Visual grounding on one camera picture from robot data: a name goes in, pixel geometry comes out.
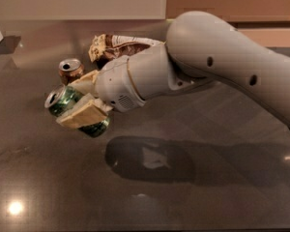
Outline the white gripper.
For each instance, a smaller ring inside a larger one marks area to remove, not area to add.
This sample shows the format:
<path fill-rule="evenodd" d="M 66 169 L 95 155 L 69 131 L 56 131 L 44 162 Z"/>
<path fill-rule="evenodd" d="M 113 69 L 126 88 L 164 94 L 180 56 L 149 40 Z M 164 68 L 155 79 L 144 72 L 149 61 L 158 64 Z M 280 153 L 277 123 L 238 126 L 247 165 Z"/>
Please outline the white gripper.
<path fill-rule="evenodd" d="M 145 104 L 131 82 L 128 56 L 108 62 L 100 71 L 82 75 L 69 87 L 85 95 L 56 119 L 59 125 L 70 129 L 100 123 L 112 109 L 127 112 Z"/>

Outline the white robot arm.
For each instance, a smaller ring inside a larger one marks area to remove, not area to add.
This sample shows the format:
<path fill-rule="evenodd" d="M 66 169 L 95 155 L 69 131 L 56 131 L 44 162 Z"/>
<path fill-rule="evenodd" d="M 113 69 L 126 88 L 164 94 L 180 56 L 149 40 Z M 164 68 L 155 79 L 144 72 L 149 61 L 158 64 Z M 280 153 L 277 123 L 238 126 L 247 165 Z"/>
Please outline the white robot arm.
<path fill-rule="evenodd" d="M 120 56 L 73 82 L 84 97 L 57 123 L 80 129 L 101 122 L 111 109 L 126 112 L 153 97 L 185 93 L 211 80 L 249 96 L 290 128 L 290 57 L 203 12 L 179 15 L 165 43 Z"/>

